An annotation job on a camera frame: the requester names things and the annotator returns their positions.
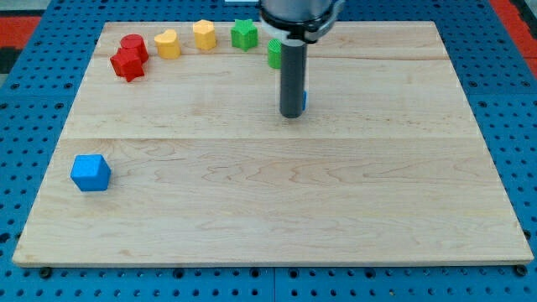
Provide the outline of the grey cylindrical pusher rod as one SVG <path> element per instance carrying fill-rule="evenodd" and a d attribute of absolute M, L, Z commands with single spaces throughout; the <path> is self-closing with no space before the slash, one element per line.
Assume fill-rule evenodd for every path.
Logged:
<path fill-rule="evenodd" d="M 305 108 L 307 45 L 282 45 L 279 111 L 287 118 L 300 117 Z"/>

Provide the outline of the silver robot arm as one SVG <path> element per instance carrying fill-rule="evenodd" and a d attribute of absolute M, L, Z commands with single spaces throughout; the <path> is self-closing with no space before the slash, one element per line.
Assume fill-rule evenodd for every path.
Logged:
<path fill-rule="evenodd" d="M 281 43 L 279 112 L 297 118 L 305 110 L 307 48 L 325 36 L 344 0 L 261 0 L 264 30 Z"/>

